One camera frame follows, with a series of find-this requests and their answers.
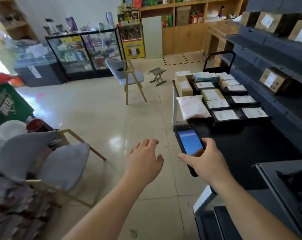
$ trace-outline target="person's left hand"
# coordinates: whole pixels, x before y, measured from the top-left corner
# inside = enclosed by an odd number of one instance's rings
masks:
[[[132,177],[135,182],[141,183],[143,187],[151,183],[161,172],[163,157],[155,157],[155,147],[159,144],[156,139],[143,139],[131,150],[126,175]]]

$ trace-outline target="black cart handle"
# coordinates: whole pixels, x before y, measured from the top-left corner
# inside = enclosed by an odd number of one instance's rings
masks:
[[[230,62],[230,64],[229,64],[229,68],[231,69],[232,64],[233,64],[233,61],[235,60],[235,56],[236,56],[236,55],[235,55],[235,52],[234,52],[234,51],[227,51],[227,50],[225,50],[225,51],[218,51],[218,52],[212,53],[212,54],[205,60],[205,64],[204,64],[204,68],[203,68],[203,69],[206,68],[207,62],[208,62],[208,60],[210,59],[211,56],[214,56],[214,55],[223,55],[223,54],[228,54],[228,53],[232,53],[232,54],[233,54],[233,58],[232,58],[232,60],[231,60],[231,62]]]

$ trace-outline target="hand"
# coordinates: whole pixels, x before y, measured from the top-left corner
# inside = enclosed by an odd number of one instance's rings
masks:
[[[155,157],[155,147],[159,144],[156,139],[143,139],[131,150],[126,175],[132,177],[135,182],[141,183],[143,187],[151,183],[161,172],[163,157]]]
[[[202,138],[202,141],[207,145],[205,150],[196,151],[194,156],[180,154],[179,157],[193,167],[210,186],[215,187],[217,183],[227,180],[232,175],[215,141],[212,138]]]

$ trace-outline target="phone screen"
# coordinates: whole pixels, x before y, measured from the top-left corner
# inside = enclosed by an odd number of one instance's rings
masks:
[[[184,149],[188,155],[194,154],[203,148],[201,141],[193,129],[178,132]]]

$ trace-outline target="black phone case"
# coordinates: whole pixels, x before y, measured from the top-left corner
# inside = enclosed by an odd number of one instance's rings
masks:
[[[175,134],[175,137],[177,138],[177,142],[181,148],[181,151],[182,153],[186,154],[186,151],[184,149],[184,146],[182,144],[182,141],[180,139],[180,136],[178,134],[179,131],[186,131],[186,130],[194,130],[196,135],[198,136],[199,140],[201,141],[201,144],[203,146],[203,148],[205,149],[205,144],[203,143],[201,137],[199,136],[199,133],[197,132],[196,128],[193,126],[193,125],[181,125],[181,126],[175,126],[173,127],[173,131],[174,131],[174,134]],[[195,172],[194,168],[191,167],[189,164],[187,164],[188,168],[189,168],[189,171],[191,173],[191,175],[193,177],[198,177],[199,175]]]

